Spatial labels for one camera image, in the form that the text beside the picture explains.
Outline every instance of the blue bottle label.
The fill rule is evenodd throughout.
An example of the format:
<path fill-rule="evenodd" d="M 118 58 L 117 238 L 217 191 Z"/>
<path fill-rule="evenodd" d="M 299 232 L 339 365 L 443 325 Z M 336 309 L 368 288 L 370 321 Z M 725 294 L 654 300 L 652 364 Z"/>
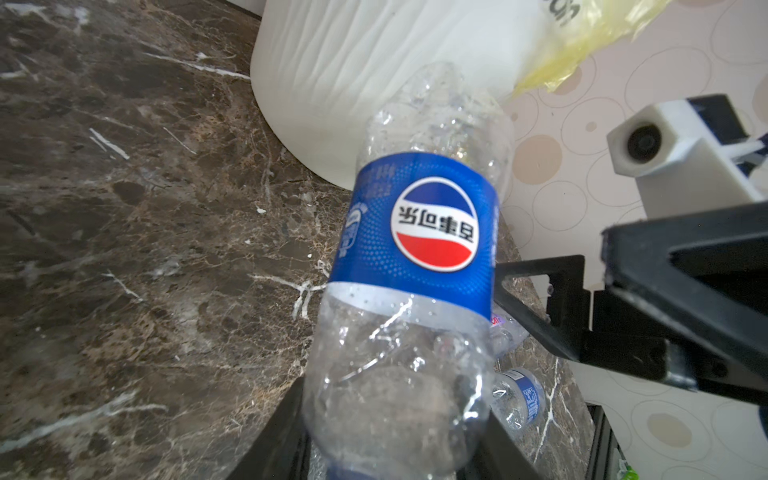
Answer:
<path fill-rule="evenodd" d="M 490 321 L 498 198 L 450 158 L 403 153 L 357 175 L 329 281 L 384 286 Z"/>
<path fill-rule="evenodd" d="M 536 419 L 541 404 L 538 398 L 538 392 L 536 392 L 533 382 L 517 370 L 510 370 L 508 375 L 517 382 L 518 387 L 520 387 L 520 390 L 523 392 L 525 405 L 528 406 L 528 423 L 530 424 Z"/>

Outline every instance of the pepsi bottle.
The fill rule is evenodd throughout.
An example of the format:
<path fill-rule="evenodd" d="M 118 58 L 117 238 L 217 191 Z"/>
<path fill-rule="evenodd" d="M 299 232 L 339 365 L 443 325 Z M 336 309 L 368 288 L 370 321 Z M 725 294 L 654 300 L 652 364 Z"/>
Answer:
<path fill-rule="evenodd" d="M 451 64 L 419 70 L 369 121 L 304 384 L 332 471 L 427 479 L 471 458 L 492 401 L 512 129 Z"/>

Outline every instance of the clear plastic bottle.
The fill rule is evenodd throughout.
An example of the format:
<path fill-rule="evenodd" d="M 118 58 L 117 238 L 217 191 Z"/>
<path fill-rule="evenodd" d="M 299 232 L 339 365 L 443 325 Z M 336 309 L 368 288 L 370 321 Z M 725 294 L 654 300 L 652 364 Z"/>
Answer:
<path fill-rule="evenodd" d="M 491 348 L 498 358 L 518 348 L 528 338 L 528 331 L 496 302 L 491 312 Z"/>
<path fill-rule="evenodd" d="M 547 408 L 547 397 L 536 377 L 514 368 L 496 374 L 491 410 L 514 439 L 519 437 Z"/>
<path fill-rule="evenodd" d="M 472 456 L 492 400 L 514 138 L 451 64 L 416 72 L 369 121 L 304 384 L 303 417 L 332 469 L 428 479 Z"/>

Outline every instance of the marble surface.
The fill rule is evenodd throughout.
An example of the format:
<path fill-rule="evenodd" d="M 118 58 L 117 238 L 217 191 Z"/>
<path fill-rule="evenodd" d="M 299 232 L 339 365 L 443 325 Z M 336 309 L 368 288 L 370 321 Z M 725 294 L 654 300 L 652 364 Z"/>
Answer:
<path fill-rule="evenodd" d="M 80 0 L 0 25 L 0 478 L 224 478 L 303 371 L 349 192 L 260 115 L 257 18 Z M 521 447 L 583 478 L 567 366 L 533 340 L 505 361 L 553 398 Z"/>

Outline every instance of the circular logo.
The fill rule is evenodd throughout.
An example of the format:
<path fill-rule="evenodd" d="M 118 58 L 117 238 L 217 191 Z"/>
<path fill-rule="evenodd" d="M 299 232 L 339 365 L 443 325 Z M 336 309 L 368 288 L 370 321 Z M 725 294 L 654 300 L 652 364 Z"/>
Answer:
<path fill-rule="evenodd" d="M 475 205 L 459 185 L 442 177 L 422 178 L 403 190 L 390 227 L 402 254 L 435 272 L 461 270 L 478 251 Z"/>

